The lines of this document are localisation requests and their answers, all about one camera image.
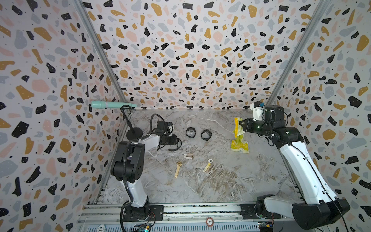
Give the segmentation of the yellow green white cloth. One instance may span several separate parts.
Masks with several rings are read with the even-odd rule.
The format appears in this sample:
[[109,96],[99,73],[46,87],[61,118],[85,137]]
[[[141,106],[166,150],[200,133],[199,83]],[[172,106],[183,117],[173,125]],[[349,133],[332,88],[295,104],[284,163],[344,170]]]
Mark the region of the yellow green white cloth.
[[235,128],[234,128],[234,140],[231,142],[231,150],[240,153],[249,153],[248,143],[244,141],[244,131],[239,123],[242,121],[240,117],[234,118]]

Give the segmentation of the black digital watch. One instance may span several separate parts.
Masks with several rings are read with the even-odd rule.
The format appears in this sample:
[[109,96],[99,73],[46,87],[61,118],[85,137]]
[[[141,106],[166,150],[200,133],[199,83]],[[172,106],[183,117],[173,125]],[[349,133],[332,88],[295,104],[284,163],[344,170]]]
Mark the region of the black digital watch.
[[201,132],[201,139],[204,141],[210,140],[212,137],[212,132],[208,129],[205,129]]

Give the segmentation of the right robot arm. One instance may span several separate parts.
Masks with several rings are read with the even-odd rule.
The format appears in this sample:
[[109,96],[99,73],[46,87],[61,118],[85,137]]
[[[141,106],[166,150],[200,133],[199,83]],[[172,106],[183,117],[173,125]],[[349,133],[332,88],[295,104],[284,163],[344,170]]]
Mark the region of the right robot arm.
[[242,131],[257,134],[277,147],[289,175],[297,185],[302,201],[294,202],[268,194],[257,198],[255,212],[261,218],[272,214],[292,218],[304,230],[328,226],[343,219],[350,210],[328,186],[314,162],[306,143],[295,127],[288,126],[288,115],[279,105],[250,105],[253,117],[240,121]]

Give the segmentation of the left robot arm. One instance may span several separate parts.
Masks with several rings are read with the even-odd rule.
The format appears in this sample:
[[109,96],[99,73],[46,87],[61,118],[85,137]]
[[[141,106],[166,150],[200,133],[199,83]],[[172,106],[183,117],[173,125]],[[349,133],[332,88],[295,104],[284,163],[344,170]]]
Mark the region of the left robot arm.
[[149,197],[141,181],[145,153],[153,148],[160,150],[166,146],[174,147],[169,150],[171,152],[179,150],[182,141],[173,134],[173,130],[171,122],[166,122],[159,114],[153,114],[150,118],[149,134],[143,137],[133,135],[128,141],[119,143],[110,173],[124,186],[129,197],[121,207],[120,222],[145,221],[153,215]]

